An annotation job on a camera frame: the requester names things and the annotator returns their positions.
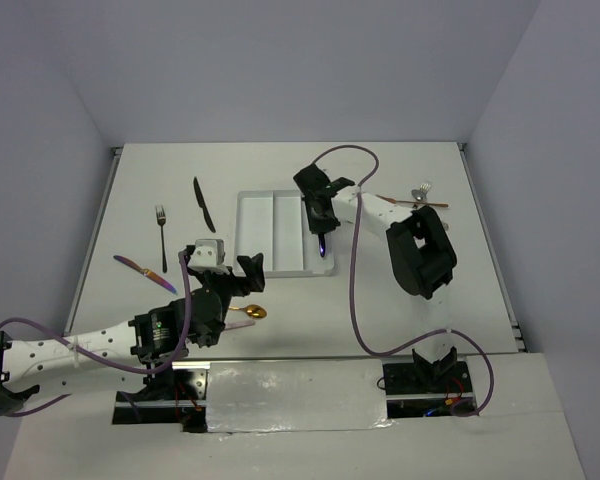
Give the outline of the blue knife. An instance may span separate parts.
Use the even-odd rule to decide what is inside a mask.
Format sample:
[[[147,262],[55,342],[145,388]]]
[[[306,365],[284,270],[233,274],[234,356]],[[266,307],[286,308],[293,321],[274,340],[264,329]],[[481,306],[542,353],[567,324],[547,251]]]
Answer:
[[[325,258],[325,256],[326,256],[326,234],[324,234],[324,233],[318,234],[318,244],[319,244],[320,257]]]

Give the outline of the copper fork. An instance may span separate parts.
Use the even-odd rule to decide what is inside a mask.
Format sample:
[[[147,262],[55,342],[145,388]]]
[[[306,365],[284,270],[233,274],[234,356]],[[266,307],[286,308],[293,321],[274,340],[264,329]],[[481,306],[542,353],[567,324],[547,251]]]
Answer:
[[[415,206],[415,207],[420,207],[420,206],[430,206],[430,207],[437,207],[437,208],[449,208],[449,204],[448,203],[437,203],[437,202],[428,202],[428,201],[418,201],[418,200],[398,200],[392,197],[386,197],[386,196],[381,196],[381,195],[376,195],[378,198],[385,200],[389,203],[392,204],[404,204],[404,205],[411,205],[411,206]]]

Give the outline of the silver spoon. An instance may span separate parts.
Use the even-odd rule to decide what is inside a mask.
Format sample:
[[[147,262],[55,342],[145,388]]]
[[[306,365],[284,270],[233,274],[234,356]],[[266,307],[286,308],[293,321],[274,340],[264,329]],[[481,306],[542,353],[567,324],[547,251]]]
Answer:
[[[420,189],[413,189],[411,191],[411,195],[417,202],[426,201],[426,193]]]

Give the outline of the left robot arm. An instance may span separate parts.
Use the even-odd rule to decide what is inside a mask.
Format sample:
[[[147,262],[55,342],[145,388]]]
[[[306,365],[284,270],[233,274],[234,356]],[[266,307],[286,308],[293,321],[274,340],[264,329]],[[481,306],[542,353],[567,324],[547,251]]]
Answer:
[[[263,254],[239,256],[242,273],[235,275],[222,248],[219,240],[187,246],[178,255],[183,298],[131,320],[74,336],[26,318],[0,322],[0,417],[28,415],[31,399],[51,406],[98,386],[130,390],[138,383],[155,399],[169,396],[173,363],[191,346],[216,345],[232,300],[265,289]]]

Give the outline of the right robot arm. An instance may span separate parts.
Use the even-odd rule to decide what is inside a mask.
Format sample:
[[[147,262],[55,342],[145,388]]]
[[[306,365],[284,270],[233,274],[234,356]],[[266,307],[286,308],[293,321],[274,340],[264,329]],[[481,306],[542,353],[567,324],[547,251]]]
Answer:
[[[437,212],[422,206],[400,207],[362,190],[362,182],[331,180],[316,163],[293,177],[304,202],[309,231],[317,237],[319,255],[327,254],[326,236],[346,221],[353,225],[348,274],[348,302],[354,337],[371,356],[390,357],[409,350],[416,383],[437,391],[457,363],[457,348],[448,329],[448,285],[458,260]],[[391,272],[398,286],[412,297],[429,332],[387,351],[374,351],[363,340],[356,312],[355,283],[359,234],[364,229],[386,242]]]

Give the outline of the black knife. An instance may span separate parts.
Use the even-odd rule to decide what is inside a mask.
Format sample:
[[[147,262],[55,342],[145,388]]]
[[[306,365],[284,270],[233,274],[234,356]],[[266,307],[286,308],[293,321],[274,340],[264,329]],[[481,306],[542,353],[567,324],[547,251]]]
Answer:
[[[199,208],[202,211],[204,222],[205,222],[206,226],[208,227],[208,229],[212,233],[215,233],[216,232],[215,225],[214,225],[213,220],[211,218],[211,215],[210,215],[208,206],[206,204],[206,200],[204,198],[203,192],[201,190],[199,181],[198,181],[198,179],[196,177],[193,178],[193,189],[194,189],[194,195],[196,197],[196,201],[198,203],[198,206],[199,206]]]

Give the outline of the gold spoon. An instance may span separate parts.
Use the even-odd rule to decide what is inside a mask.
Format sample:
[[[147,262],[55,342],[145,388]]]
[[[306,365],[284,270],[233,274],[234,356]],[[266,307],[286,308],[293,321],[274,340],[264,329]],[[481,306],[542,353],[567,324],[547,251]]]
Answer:
[[[257,304],[250,304],[245,307],[230,306],[229,309],[231,311],[242,312],[253,319],[264,319],[267,317],[267,311]]]

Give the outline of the iridescent rainbow knife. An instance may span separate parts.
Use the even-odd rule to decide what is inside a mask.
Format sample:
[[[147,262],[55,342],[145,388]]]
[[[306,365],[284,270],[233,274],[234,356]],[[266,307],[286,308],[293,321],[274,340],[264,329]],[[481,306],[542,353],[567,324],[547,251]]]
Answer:
[[[113,259],[116,260],[118,263],[126,266],[127,268],[130,268],[131,270],[142,275],[144,278],[147,278],[153,283],[159,285],[161,288],[169,291],[170,293],[174,295],[177,294],[177,289],[171,283],[169,283],[166,279],[162,278],[160,275],[153,272],[152,270],[148,268],[143,268],[139,266],[136,262],[121,255],[114,255]]]

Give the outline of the white three-compartment cutlery tray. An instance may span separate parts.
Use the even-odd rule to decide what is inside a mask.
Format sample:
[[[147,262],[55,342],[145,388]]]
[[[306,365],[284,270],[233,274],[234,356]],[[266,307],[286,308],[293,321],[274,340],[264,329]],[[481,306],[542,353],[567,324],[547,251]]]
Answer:
[[[241,191],[237,194],[234,256],[264,255],[267,278],[329,276],[332,251],[319,253],[297,190]]]

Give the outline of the silver foil sheet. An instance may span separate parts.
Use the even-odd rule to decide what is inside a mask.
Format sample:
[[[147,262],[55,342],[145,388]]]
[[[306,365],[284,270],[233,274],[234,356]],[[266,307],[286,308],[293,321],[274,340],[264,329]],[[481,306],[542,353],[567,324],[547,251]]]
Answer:
[[[214,363],[206,423],[213,433],[355,431],[391,424],[376,359]]]

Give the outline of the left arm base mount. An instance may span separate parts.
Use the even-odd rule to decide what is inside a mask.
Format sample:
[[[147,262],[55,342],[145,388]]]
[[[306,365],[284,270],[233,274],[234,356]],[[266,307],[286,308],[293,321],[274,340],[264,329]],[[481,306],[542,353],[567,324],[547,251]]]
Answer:
[[[145,380],[136,393],[117,392],[112,424],[172,425],[185,433],[207,433],[209,370],[209,363],[175,364]]]

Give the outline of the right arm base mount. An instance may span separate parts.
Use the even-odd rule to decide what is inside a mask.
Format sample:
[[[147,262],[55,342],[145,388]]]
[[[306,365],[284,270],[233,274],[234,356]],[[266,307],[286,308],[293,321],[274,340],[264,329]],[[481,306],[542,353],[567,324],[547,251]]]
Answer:
[[[410,361],[382,365],[376,386],[390,419],[469,416],[477,408],[467,364],[452,347],[433,363],[413,352]]]

